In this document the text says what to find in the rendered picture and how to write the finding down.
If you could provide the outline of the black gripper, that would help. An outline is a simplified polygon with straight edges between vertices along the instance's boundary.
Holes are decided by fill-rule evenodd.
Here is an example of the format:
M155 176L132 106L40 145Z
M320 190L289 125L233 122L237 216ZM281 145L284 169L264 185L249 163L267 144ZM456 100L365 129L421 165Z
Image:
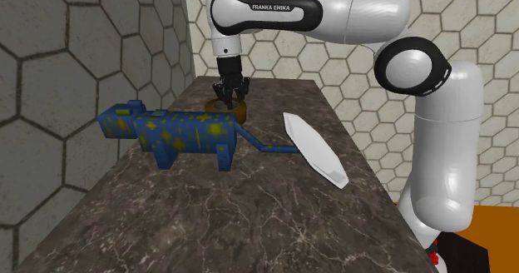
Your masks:
M227 109L233 108L233 93L244 100L249 93L250 79L242 75L241 56L217 57L217 67L221 82L212 85L216 96L226 103Z

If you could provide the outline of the brown tape roll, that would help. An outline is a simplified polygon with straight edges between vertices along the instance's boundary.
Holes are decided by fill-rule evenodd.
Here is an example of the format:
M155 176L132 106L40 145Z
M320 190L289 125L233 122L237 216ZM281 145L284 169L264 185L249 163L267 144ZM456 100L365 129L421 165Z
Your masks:
M233 98L231 100L231 102L232 102L232 108L229 109L226 106L226 104L218 98L210 100L205 104L205 111L206 112L226 113L226 114L234 113L236 116L236 121L239 124L243 124L246 121L246 117L247 117L246 102L243 100L236 99L236 98Z

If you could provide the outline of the blue yellow blocky cat toy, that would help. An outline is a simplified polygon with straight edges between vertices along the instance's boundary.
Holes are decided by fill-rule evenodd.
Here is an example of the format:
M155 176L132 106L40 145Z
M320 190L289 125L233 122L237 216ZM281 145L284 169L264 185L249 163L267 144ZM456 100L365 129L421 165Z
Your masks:
M168 170L181 153L217 155L220 171L231 169L237 136L261 152L297 153L296 146L265 145L236 121L234 113L148 110L141 100L118 103L97 116L107 138L137 139L144 152L154 154L161 170Z

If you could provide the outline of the white plate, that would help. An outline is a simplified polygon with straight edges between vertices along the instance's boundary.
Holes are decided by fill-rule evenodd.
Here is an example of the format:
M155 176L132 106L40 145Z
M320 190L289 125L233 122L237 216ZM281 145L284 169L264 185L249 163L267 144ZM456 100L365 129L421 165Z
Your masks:
M308 164L337 188L343 189L349 178L329 144L300 116L284 112L283 118L285 131Z

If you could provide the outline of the black robot stand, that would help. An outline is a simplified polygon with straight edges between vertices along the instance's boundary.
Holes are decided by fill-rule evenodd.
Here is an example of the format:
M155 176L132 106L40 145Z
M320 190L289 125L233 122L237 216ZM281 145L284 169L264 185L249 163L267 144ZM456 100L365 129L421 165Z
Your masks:
M487 249L455 233L440 233L425 251L438 273L491 273Z

